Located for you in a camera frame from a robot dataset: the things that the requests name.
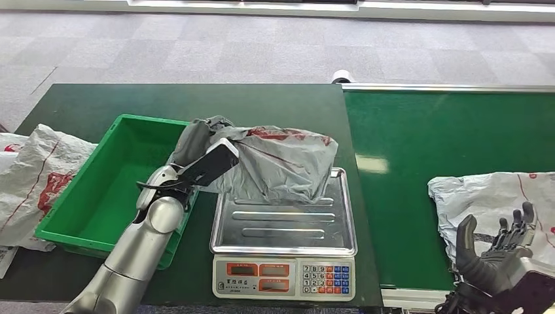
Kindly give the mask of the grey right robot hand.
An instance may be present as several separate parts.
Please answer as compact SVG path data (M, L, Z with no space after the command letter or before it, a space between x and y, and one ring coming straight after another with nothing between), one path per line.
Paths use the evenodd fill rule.
M466 284L481 292L480 307L494 313L544 313L554 304L554 266L533 259L537 215L533 204L522 203L512 212L513 221L499 219L491 247L477 255L473 215L457 227L456 268Z

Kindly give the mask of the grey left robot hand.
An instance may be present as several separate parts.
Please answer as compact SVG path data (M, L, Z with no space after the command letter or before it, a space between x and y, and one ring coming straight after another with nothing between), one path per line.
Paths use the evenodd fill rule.
M186 167L203 156L213 134L211 123L212 118L194 119L187 125L179 136L168 163Z

